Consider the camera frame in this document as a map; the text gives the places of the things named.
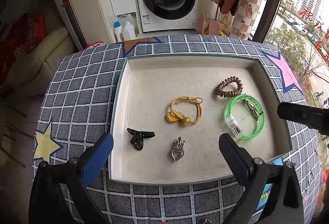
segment pink heart charm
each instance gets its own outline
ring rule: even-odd
[[[171,151],[171,155],[172,155],[172,158],[174,158],[175,161],[178,161],[179,159],[181,159],[184,156],[184,150],[174,148]]]

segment blue bottle cap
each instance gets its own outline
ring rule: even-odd
[[[116,21],[116,22],[114,22],[114,28],[117,28],[117,27],[120,27],[121,25],[120,25],[120,22],[119,21]]]

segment silver pendant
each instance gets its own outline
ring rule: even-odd
[[[174,148],[171,151],[172,158],[174,158],[175,161],[178,161],[184,156],[184,145],[185,140],[182,140],[182,137],[178,137],[174,141]]]

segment beige cushion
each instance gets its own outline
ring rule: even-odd
[[[44,95],[53,76],[53,71],[47,62],[44,62],[35,77],[25,84],[16,87],[15,93],[20,97]]]
[[[65,27],[49,34],[29,55],[23,55],[14,62],[9,69],[6,82],[15,89],[34,78],[43,63],[67,36],[68,30]]]
[[[50,54],[55,51],[68,35],[68,30],[65,27],[58,28],[43,39],[31,54],[41,62],[46,61]]]
[[[67,36],[64,41],[54,50],[54,52],[47,58],[46,62],[53,72],[56,72],[58,61],[71,55],[76,52],[76,46],[71,38],[71,36]]]
[[[42,11],[46,35],[51,34],[58,28],[65,26],[59,12],[56,10],[56,4],[54,4],[54,6],[47,7]]]

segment white plastic bottle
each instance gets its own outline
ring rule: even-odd
[[[125,41],[136,39],[134,26],[129,21],[126,21],[126,25],[122,31],[122,36]]]
[[[116,40],[118,42],[122,42],[122,37],[121,37],[122,29],[123,28],[119,21],[114,22],[114,33],[116,35]]]
[[[129,21],[134,27],[134,19],[131,14],[124,14],[118,18],[118,21],[120,22],[122,27],[126,26],[126,22]]]

